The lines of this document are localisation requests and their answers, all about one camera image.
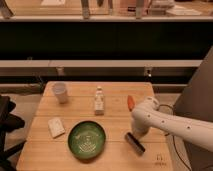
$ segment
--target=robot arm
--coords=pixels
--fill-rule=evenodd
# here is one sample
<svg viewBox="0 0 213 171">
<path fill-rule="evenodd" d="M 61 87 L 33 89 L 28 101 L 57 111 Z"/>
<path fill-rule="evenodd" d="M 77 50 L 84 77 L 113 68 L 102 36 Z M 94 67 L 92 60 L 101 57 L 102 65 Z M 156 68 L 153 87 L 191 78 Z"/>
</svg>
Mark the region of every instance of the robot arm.
<svg viewBox="0 0 213 171">
<path fill-rule="evenodd" d="M 147 97 L 132 110 L 133 134 L 146 134 L 149 127 L 159 128 L 213 152 L 213 123 L 168 115 L 157 111 L 159 102 Z"/>
</svg>

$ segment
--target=floor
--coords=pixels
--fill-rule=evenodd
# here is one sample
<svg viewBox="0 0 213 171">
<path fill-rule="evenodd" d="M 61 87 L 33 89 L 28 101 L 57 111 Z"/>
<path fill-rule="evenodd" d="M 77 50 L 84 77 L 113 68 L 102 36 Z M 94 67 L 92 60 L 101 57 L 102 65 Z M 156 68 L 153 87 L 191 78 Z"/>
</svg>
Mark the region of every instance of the floor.
<svg viewBox="0 0 213 171">
<path fill-rule="evenodd" d="M 18 142 L 26 139 L 28 130 L 30 128 L 30 125 L 32 123 L 33 116 L 35 115 L 36 109 L 38 107 L 39 101 L 41 99 L 41 94 L 2 94 L 2 95 L 9 95 L 16 103 L 16 108 L 12 112 L 13 114 L 21 116 L 25 121 L 26 125 L 23 129 L 16 130 L 10 134 L 7 135 L 7 140 L 6 140 L 6 148 L 11 147 Z M 162 103 L 162 104 L 167 104 L 167 105 L 173 105 L 176 99 L 178 98 L 179 94 L 165 94 L 165 93 L 159 93 L 156 94 L 156 98 Z M 169 108 L 162 107 L 160 109 L 163 112 L 170 113 L 171 111 Z M 166 137 L 168 141 L 168 146 L 169 150 L 172 156 L 172 162 L 173 162 L 173 167 L 174 171 L 186 171 L 188 170 L 180 161 L 178 158 L 175 150 L 174 150 L 174 145 L 172 142 L 172 137 L 169 135 Z M 185 149 L 183 147 L 183 142 L 179 138 L 175 138 L 175 142 L 177 145 L 177 150 L 181 156 L 181 158 L 189 165 Z M 16 155 L 12 156 L 10 158 L 10 161 L 12 162 L 13 166 L 16 165 L 18 158 L 19 158 L 20 153 L 17 153 Z"/>
</svg>

